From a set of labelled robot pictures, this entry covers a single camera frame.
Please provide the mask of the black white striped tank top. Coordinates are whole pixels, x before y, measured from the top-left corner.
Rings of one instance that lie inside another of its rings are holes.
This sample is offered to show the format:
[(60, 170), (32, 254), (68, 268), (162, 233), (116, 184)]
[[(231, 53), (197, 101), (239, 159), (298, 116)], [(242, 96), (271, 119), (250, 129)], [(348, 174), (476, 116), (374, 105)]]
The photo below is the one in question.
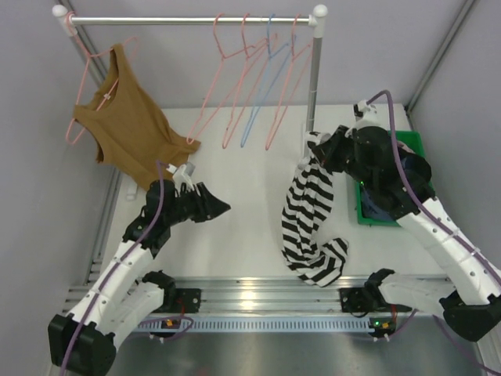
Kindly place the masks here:
[(321, 166), (313, 149), (325, 143), (329, 133), (308, 132), (307, 154), (298, 163), (281, 213), (287, 267), (308, 285), (327, 287), (338, 280), (348, 258), (349, 243), (334, 237), (317, 241), (321, 225), (333, 209), (333, 175)]

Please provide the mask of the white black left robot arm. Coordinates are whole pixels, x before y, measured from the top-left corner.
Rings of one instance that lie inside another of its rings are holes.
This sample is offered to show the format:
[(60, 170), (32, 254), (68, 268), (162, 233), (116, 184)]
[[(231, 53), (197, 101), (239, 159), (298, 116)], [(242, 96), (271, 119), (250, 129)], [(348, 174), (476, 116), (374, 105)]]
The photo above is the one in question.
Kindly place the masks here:
[(62, 373), (107, 374), (124, 340), (153, 311), (176, 304), (175, 279), (149, 269), (171, 228), (216, 219), (230, 208), (203, 183), (179, 188), (169, 180), (151, 183), (139, 215), (98, 280), (72, 309), (50, 321), (52, 364)]

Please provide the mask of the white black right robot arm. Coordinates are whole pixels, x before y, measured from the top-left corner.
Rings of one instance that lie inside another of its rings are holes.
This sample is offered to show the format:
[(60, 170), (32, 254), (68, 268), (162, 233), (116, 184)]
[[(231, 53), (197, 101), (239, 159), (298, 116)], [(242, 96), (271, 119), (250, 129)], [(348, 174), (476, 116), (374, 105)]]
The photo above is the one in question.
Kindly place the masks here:
[(328, 172), (360, 183), (377, 207), (413, 235), (450, 283), (380, 269), (364, 284), (374, 310), (406, 306), (444, 320), (458, 336), (477, 342), (500, 322), (500, 271), (451, 220), (431, 187), (431, 166), (379, 126), (339, 126), (312, 148)]

